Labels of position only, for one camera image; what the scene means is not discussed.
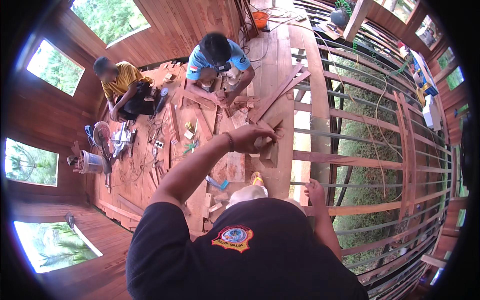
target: bucket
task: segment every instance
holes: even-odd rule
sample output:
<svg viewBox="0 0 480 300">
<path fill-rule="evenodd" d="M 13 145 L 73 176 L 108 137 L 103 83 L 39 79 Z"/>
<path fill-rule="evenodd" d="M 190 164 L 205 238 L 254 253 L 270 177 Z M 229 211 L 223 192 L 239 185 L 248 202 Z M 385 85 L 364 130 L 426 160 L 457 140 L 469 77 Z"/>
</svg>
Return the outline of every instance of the bucket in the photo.
<svg viewBox="0 0 480 300">
<path fill-rule="evenodd" d="M 270 16 L 266 12 L 252 12 L 255 25 L 258 29 L 264 29 Z"/>
<path fill-rule="evenodd" d="M 88 153 L 85 150 L 82 150 L 81 159 L 84 161 L 84 167 L 79 173 L 99 174 L 103 171 L 103 157 L 100 155 Z"/>
</svg>

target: light blue t-shirt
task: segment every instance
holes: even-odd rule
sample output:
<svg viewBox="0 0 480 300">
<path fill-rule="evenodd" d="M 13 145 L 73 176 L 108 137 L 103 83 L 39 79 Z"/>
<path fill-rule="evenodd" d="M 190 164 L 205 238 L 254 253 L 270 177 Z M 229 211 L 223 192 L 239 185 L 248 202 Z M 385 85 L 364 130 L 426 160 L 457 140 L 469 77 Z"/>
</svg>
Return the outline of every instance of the light blue t-shirt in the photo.
<svg viewBox="0 0 480 300">
<path fill-rule="evenodd" d="M 234 41 L 229 39 L 227 39 L 227 41 L 230 44 L 231 50 L 231 57 L 228 61 L 232 62 L 240 71 L 248 69 L 248 67 L 250 67 L 250 60 L 243 50 Z M 188 59 L 187 79 L 199 80 L 200 70 L 202 68 L 213 68 L 213 66 L 207 62 L 205 55 L 200 52 L 200 45 L 197 45 Z"/>
</svg>

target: man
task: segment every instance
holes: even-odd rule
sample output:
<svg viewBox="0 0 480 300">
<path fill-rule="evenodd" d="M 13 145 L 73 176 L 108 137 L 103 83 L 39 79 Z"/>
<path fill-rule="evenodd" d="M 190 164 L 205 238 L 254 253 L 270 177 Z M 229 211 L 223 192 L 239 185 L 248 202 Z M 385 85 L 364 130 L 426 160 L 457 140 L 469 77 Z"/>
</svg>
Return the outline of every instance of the man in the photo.
<svg viewBox="0 0 480 300">
<path fill-rule="evenodd" d="M 245 125 L 216 136 L 162 179 L 127 255 L 133 299 L 368 299 L 340 261 L 324 190 L 315 180 L 306 185 L 314 231 L 297 202 L 268 198 L 255 172 L 212 230 L 190 240 L 180 207 L 227 152 L 257 153 L 258 137 L 276 141 L 275 134 Z"/>
<path fill-rule="evenodd" d="M 114 64 L 105 56 L 95 61 L 93 69 L 102 82 L 112 120 L 135 121 L 138 115 L 153 115 L 157 102 L 144 101 L 150 95 L 152 79 L 143 76 L 129 62 Z M 118 96 L 116 102 L 113 101 L 114 94 Z"/>
<path fill-rule="evenodd" d="M 198 85 L 201 83 L 203 86 L 211 86 L 211 81 L 219 73 L 228 77 L 230 85 L 238 83 L 233 91 L 226 93 L 225 98 L 217 97 L 214 91 L 207 92 Z M 223 34 L 209 33 L 190 54 L 185 88 L 198 96 L 212 100 L 221 108 L 227 108 L 254 76 L 255 71 L 239 45 Z"/>
</svg>

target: embroidered logo patch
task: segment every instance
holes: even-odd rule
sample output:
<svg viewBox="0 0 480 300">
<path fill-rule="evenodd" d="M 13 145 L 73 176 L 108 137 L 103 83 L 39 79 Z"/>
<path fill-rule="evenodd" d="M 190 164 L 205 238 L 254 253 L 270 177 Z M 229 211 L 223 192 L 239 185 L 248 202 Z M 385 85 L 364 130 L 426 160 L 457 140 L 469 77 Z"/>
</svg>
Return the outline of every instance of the embroidered logo patch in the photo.
<svg viewBox="0 0 480 300">
<path fill-rule="evenodd" d="M 253 231 L 243 225 L 228 226 L 223 228 L 218 236 L 212 240 L 212 245 L 225 249 L 235 249 L 242 253 L 249 249 L 248 241 L 253 238 Z"/>
</svg>

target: black pants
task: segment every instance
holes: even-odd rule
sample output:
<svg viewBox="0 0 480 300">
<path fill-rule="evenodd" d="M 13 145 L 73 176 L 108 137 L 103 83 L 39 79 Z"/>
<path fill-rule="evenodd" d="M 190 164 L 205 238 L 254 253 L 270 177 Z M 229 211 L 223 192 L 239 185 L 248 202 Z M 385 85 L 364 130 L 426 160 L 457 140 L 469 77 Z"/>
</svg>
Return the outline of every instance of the black pants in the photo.
<svg viewBox="0 0 480 300">
<path fill-rule="evenodd" d="M 148 82 L 137 82 L 137 93 L 119 109 L 120 115 L 125 120 L 134 120 L 138 115 L 153 115 L 154 108 L 152 101 L 144 101 L 145 97 L 150 94 L 151 87 Z"/>
</svg>

